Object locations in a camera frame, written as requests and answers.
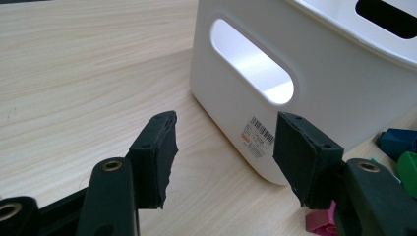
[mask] light wood surface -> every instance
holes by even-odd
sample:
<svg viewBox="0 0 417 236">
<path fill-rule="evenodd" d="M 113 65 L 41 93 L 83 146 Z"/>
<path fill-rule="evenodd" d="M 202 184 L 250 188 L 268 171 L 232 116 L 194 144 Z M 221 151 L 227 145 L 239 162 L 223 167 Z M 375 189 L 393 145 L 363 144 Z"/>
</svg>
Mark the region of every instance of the light wood surface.
<svg viewBox="0 0 417 236">
<path fill-rule="evenodd" d="M 142 235 L 311 235 L 290 188 L 260 177 L 190 92 L 197 4 L 0 5 L 1 198 L 44 207 L 86 187 L 95 164 L 175 110 L 180 151 L 164 210 L 140 210 Z M 417 109 L 391 126 L 417 129 Z M 371 156 L 390 166 L 373 137 L 345 158 Z"/>
</svg>

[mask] oval cutout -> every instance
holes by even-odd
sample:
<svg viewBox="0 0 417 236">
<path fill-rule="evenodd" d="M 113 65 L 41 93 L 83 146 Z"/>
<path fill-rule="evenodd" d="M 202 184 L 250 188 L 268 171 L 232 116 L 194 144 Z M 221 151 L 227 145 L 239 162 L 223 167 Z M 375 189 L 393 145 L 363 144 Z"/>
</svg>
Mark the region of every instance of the oval cutout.
<svg viewBox="0 0 417 236">
<path fill-rule="evenodd" d="M 269 101 L 282 105 L 292 98 L 289 74 L 225 20 L 214 21 L 210 37 L 215 51 Z"/>
</svg>

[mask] white container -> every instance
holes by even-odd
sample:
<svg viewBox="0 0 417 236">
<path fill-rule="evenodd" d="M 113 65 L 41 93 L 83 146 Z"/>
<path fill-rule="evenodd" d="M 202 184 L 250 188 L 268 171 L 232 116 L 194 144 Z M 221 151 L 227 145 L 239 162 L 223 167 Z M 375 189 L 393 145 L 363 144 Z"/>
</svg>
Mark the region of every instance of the white container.
<svg viewBox="0 0 417 236">
<path fill-rule="evenodd" d="M 389 2 L 417 16 L 416 1 Z M 278 111 L 350 150 L 417 104 L 417 38 L 359 16 L 356 3 L 200 0 L 191 90 L 272 183 L 287 184 L 272 158 Z"/>
</svg>

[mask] barcode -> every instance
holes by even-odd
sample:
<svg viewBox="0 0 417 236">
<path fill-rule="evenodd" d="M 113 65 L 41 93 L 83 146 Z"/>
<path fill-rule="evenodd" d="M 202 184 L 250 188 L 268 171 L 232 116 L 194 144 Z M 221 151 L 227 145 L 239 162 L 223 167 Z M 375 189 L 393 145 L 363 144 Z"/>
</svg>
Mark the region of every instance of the barcode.
<svg viewBox="0 0 417 236">
<path fill-rule="evenodd" d="M 254 116 L 250 122 L 255 128 L 257 128 L 258 132 L 264 136 L 268 141 L 269 144 L 272 145 L 273 140 L 275 139 L 273 135 L 265 128 L 265 126 Z"/>
</svg>

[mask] barcode sticker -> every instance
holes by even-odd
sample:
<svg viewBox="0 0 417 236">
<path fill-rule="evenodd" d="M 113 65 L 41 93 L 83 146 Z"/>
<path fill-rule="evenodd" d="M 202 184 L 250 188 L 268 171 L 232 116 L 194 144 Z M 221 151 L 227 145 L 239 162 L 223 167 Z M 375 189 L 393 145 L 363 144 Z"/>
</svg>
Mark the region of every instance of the barcode sticker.
<svg viewBox="0 0 417 236">
<path fill-rule="evenodd" d="M 248 121 L 241 137 L 245 147 L 256 158 L 264 156 L 275 141 L 273 134 L 255 116 Z"/>
</svg>

